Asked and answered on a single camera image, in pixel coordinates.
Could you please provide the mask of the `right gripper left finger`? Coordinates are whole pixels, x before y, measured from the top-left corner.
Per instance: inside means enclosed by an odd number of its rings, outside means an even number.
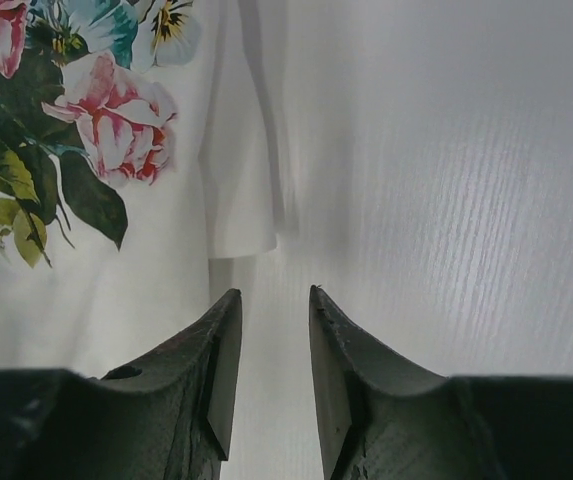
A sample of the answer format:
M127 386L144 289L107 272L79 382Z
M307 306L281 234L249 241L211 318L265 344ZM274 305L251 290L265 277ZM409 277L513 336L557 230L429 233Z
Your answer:
M242 297L102 378L0 369L0 479L216 479L228 458Z

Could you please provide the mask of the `white floral print t-shirt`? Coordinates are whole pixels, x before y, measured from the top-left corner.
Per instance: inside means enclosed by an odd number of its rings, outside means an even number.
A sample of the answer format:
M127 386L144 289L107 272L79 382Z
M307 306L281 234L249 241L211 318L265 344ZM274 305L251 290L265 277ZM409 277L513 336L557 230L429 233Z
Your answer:
M242 1L0 1L0 368L100 376L276 245Z

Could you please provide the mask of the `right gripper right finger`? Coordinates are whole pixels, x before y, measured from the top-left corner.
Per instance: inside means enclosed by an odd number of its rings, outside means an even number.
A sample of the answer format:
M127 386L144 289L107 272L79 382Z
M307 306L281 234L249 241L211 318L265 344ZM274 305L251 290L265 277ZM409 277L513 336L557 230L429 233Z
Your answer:
M441 376L319 287L309 340L328 479L573 479L572 376Z

